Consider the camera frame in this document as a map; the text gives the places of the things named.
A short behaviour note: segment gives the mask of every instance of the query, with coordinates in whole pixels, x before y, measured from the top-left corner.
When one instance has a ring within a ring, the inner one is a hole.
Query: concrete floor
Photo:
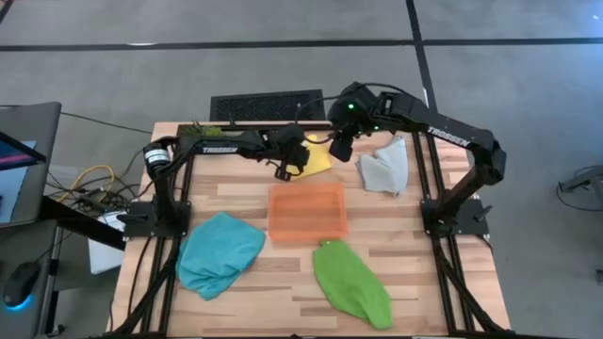
[[[424,39],[603,37],[603,3],[595,0],[416,0],[416,8]],[[410,39],[411,32],[401,0],[19,0],[0,26],[0,44]],[[426,53],[440,111],[491,129],[508,154],[505,180],[480,194],[494,205],[488,221],[513,329],[600,338],[601,215],[561,205],[554,189],[575,169],[601,163],[603,46]],[[155,121],[207,120],[212,95],[314,88],[329,95],[352,80],[423,94],[410,46],[0,53],[0,74],[0,104],[56,100],[66,112],[147,130]],[[51,171],[68,184],[91,165],[123,169],[148,140],[63,116]],[[141,171],[138,161],[128,181]],[[578,194],[567,199],[594,205]],[[62,337],[103,330],[114,284],[108,274],[61,295],[58,320],[70,328]],[[99,306],[84,312],[81,299]]]

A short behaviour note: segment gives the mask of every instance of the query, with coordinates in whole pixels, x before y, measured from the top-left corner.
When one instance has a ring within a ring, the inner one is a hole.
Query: computer mouse
[[[2,294],[2,300],[8,307],[19,306],[27,299],[40,275],[40,270],[40,264],[28,262],[18,265],[10,274]]]

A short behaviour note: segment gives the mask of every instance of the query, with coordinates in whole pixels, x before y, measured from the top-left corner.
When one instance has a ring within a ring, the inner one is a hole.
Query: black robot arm
[[[194,154],[239,154],[258,162],[267,159],[277,166],[275,177],[289,181],[286,171],[295,166],[299,175],[307,164],[309,151],[302,146],[303,130],[289,124],[278,131],[249,130],[239,136],[163,137],[143,148],[144,162],[155,195],[150,202],[132,202],[127,215],[118,218],[125,223],[124,235],[176,237],[187,234],[190,205],[173,198],[170,179]],[[175,151],[173,158],[169,147]]]
[[[475,166],[437,202],[424,206],[431,210],[430,224],[457,223],[459,209],[466,200],[482,186],[494,185],[504,177],[506,154],[492,132],[431,112],[422,101],[402,90],[376,96],[363,84],[354,83],[333,104],[329,120],[335,130],[330,152],[342,161],[350,160],[355,137],[376,131],[424,132],[472,152]]]

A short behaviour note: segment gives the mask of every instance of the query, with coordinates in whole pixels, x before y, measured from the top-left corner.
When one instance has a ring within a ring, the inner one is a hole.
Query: green cloth
[[[314,272],[335,309],[357,316],[377,330],[392,327],[389,295],[377,277],[341,241],[325,241],[313,253]]]

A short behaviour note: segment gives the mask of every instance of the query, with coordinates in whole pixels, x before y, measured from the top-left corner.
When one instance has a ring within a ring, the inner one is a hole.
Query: butcher block tabletop
[[[179,124],[157,123],[153,139],[175,136]],[[320,131],[307,133],[319,138],[325,135]],[[192,203],[190,229],[218,212],[227,212],[266,232],[266,244],[252,266],[213,300],[201,299],[176,281],[168,336],[447,334],[432,245],[423,231],[419,210],[422,191],[413,139],[409,134],[399,135],[406,142],[409,181],[406,190],[397,198],[388,193],[364,191],[355,166],[360,154],[373,154],[387,145],[392,138],[388,133],[361,137],[353,144],[350,162],[332,158],[332,169],[302,179],[309,183],[342,183],[345,186],[350,232],[344,241],[385,286],[394,317],[391,329],[375,331],[364,321],[331,307],[312,267],[312,251],[318,245],[287,245],[270,240],[269,190],[282,183],[274,178],[273,166],[238,155],[200,155],[194,158],[188,196]],[[431,192],[436,192],[427,143],[425,139],[422,141],[428,177],[432,181]],[[444,141],[436,140],[436,145],[445,184],[454,186],[469,169],[466,152]],[[184,168],[180,170],[176,186],[181,186],[183,172]],[[142,187],[148,183],[149,177],[145,174]],[[142,197],[143,200],[151,198],[152,190]],[[125,320],[130,289],[145,241],[140,238],[127,243],[112,306],[116,327]],[[468,289],[498,325],[508,328],[509,320],[490,249],[473,235],[457,236],[457,241]],[[170,241],[166,242],[164,260],[170,247]],[[154,250],[153,239],[143,255],[134,306],[148,286]],[[151,331],[158,327],[164,288],[155,299]],[[451,295],[457,327],[462,329],[458,297],[455,292]]]

